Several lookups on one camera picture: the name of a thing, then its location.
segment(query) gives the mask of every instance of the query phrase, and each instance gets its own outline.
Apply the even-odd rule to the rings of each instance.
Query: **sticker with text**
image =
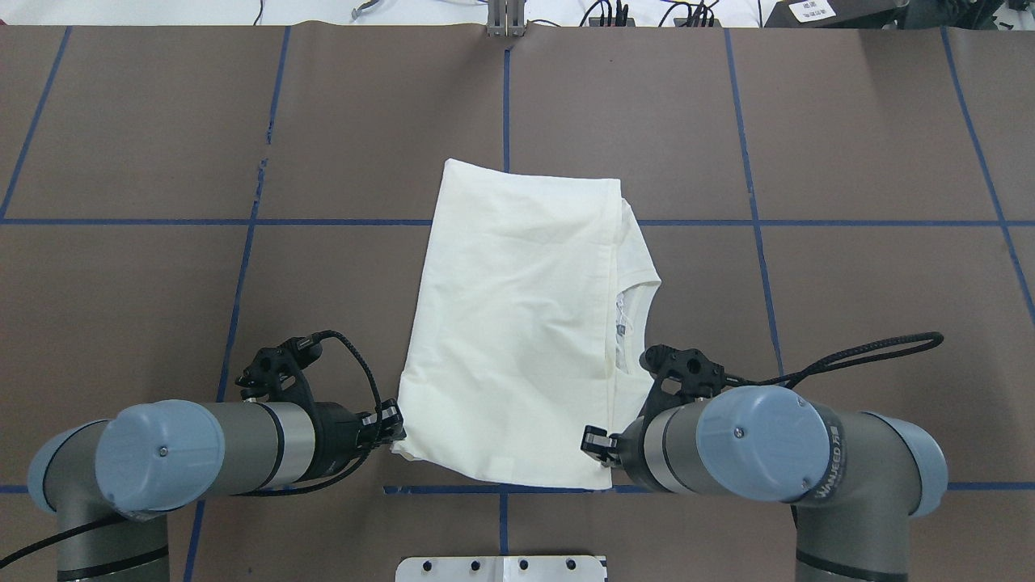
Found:
[[[806,0],[790,5],[791,12],[798,22],[812,22],[837,16],[827,0]]]

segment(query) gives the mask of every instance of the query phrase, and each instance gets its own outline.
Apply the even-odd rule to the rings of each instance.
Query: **folded white shirt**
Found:
[[[614,179],[446,162],[392,446],[473,478],[607,489],[586,425],[622,430],[660,280]]]

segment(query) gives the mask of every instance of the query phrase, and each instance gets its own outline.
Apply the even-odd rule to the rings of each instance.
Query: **white floor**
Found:
[[[334,24],[453,24],[486,20],[478,0],[381,0],[353,21],[352,9],[363,0],[265,0],[260,24],[286,25],[316,20]],[[548,19],[565,26],[579,24],[592,0],[527,0],[526,18]],[[774,0],[762,0],[768,17]],[[52,25],[250,25],[260,0],[0,0],[0,19],[7,24]],[[663,0],[631,0],[629,16],[638,26],[657,26],[671,6]],[[727,27],[759,26],[757,0],[719,0],[718,20]],[[682,16],[682,8],[673,11]],[[1005,7],[1001,22],[1014,30],[1035,30],[1031,12]]]

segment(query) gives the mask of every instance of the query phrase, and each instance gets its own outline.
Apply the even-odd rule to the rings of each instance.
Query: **white cloth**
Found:
[[[583,429],[640,411],[659,284],[618,180],[446,162],[392,450],[482,481],[611,487]]]

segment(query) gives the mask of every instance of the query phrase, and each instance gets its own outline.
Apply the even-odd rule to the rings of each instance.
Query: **light blue joint cap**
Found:
[[[920,471],[920,502],[910,516],[919,518],[937,510],[942,502],[942,495],[945,495],[949,489],[949,466],[945,462],[945,454],[942,453],[942,447],[938,446],[935,437],[913,423],[891,418],[877,412],[864,411],[863,413],[884,420],[891,427],[891,430],[898,433],[903,442],[909,447],[910,454],[913,455],[916,468]]]
[[[756,501],[793,501],[827,470],[830,439],[808,401],[782,386],[741,386],[701,412],[698,452],[728,490]]]
[[[130,406],[97,443],[101,494],[120,512],[164,512],[194,501],[223,467],[226,440],[204,406],[164,400]]]
[[[47,441],[39,450],[36,452],[36,456],[32,458],[32,462],[29,463],[29,497],[40,510],[49,514],[57,514],[57,510],[51,506],[50,502],[47,501],[47,495],[43,493],[43,479],[47,478],[47,469],[51,466],[51,461],[54,460],[54,456],[58,454],[58,449],[71,438],[71,436],[79,431],[89,427],[90,425],[96,425],[97,423],[105,423],[107,419],[94,420],[92,423],[87,423],[76,427],[75,429],[69,429],[58,436]]]

